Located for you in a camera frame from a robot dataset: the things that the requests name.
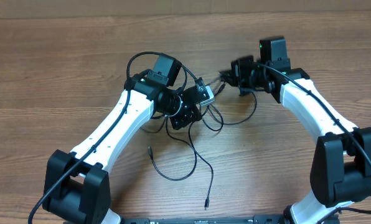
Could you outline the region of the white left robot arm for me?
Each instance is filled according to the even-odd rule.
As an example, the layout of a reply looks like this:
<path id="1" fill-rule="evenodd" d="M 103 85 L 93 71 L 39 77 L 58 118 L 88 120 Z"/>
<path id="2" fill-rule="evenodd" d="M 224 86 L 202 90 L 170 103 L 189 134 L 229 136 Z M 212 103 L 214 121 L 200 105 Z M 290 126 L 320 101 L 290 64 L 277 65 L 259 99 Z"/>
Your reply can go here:
<path id="1" fill-rule="evenodd" d="M 126 76 L 116 106 L 86 140 L 69 153 L 51 155 L 35 210 L 42 207 L 70 223 L 122 223 L 110 208 L 110 172 L 129 140 L 155 112 L 169 118 L 174 129 L 200 120 L 198 107 L 214 97 L 201 78 L 190 88 L 173 90 L 179 71 L 190 71 L 173 57 L 157 56 L 153 69 Z"/>

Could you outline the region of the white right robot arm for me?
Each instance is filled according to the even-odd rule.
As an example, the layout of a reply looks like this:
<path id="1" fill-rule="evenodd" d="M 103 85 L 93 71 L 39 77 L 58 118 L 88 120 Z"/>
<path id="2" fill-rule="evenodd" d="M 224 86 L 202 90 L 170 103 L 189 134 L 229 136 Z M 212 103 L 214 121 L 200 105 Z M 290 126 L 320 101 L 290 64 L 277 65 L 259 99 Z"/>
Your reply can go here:
<path id="1" fill-rule="evenodd" d="M 371 196 L 371 127 L 359 128 L 338 113 L 318 92 L 302 68 L 292 68 L 283 36 L 261 39 L 260 57 L 231 62 L 221 76 L 241 95 L 264 91 L 292 112 L 316 148 L 309 193 L 285 208 L 280 223 L 338 223 L 343 211 Z"/>

